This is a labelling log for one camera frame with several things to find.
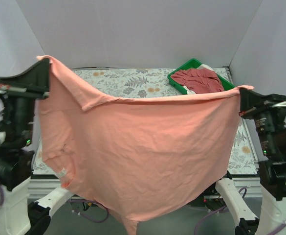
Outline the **salmon pink t-shirt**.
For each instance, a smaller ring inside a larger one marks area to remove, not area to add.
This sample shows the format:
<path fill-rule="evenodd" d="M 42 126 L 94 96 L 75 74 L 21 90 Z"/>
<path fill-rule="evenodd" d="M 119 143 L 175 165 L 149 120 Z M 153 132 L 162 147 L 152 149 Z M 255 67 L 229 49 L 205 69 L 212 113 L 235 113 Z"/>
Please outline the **salmon pink t-shirt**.
<path fill-rule="evenodd" d="M 128 234 L 175 211 L 227 172 L 240 88 L 156 98 L 105 94 L 49 57 L 39 102 L 42 160 L 61 186 L 95 200 Z"/>

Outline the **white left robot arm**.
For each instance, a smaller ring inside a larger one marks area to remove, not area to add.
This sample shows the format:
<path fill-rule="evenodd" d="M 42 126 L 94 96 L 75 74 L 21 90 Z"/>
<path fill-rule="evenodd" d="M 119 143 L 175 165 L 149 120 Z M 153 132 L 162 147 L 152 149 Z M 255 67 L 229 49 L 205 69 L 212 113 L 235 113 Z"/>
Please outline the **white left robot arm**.
<path fill-rule="evenodd" d="M 49 59 L 24 72 L 0 77 L 0 235 L 42 235 L 54 213 L 71 197 L 56 188 L 28 202 L 34 151 L 35 103 L 49 96 Z"/>

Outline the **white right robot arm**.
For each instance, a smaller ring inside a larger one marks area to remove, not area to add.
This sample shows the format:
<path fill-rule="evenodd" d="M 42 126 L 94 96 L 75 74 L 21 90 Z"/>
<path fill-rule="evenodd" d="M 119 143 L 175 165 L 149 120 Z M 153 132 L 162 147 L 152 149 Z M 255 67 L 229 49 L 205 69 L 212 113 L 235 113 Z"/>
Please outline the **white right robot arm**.
<path fill-rule="evenodd" d="M 228 177 L 208 181 L 208 190 L 220 194 L 233 220 L 237 235 L 286 235 L 286 96 L 262 95 L 240 89 L 240 116 L 254 121 L 263 155 L 259 177 L 261 214 L 257 217 Z"/>

